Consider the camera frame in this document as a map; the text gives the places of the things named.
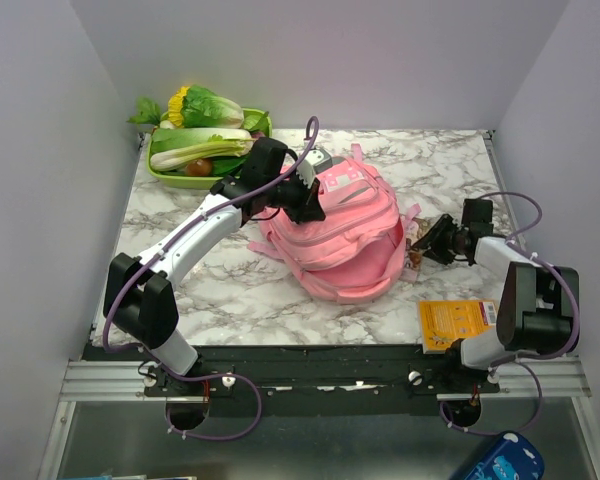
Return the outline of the pink student backpack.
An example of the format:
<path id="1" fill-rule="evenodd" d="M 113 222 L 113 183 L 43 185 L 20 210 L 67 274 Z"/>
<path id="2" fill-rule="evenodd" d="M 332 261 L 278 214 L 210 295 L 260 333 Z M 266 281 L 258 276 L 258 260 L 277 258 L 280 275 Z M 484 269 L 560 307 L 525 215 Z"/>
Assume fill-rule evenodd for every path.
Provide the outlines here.
<path id="1" fill-rule="evenodd" d="M 386 293 L 407 265 L 421 212 L 401 211 L 393 187 L 364 160 L 359 144 L 348 157 L 319 163 L 323 221 L 296 224 L 280 212 L 260 223 L 262 242 L 248 249 L 286 264 L 313 297 L 366 303 Z"/>

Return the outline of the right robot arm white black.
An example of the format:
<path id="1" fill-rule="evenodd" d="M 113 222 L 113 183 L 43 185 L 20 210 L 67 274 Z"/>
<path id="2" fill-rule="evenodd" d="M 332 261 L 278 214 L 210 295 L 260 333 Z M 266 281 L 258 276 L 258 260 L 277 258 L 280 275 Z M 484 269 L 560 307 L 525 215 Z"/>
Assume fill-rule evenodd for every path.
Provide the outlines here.
<path id="1" fill-rule="evenodd" d="M 516 233 L 494 232 L 495 192 L 463 203 L 460 223 L 442 215 L 412 249 L 441 265 L 464 260 L 504 279 L 495 325 L 451 343 L 452 358 L 440 379 L 460 392 L 476 380 L 476 370 L 493 371 L 518 359 L 551 360 L 572 352 L 580 336 L 579 274 L 556 267 L 522 249 Z"/>

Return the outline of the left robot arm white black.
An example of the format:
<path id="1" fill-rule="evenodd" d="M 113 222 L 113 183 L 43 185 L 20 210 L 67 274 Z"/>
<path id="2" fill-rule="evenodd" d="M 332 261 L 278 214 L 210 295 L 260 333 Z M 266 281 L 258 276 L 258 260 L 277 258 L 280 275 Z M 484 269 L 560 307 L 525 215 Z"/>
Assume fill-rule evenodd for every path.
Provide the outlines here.
<path id="1" fill-rule="evenodd" d="M 320 183 L 310 147 L 296 155 L 284 143 L 262 137 L 238 176 L 217 181 L 198 209 L 167 237 L 138 256 L 121 253 L 110 263 L 104 330 L 116 326 L 167 367 L 167 382 L 181 395 L 202 380 L 198 353 L 178 331 L 174 287 L 221 240 L 266 208 L 296 223 L 322 221 Z"/>

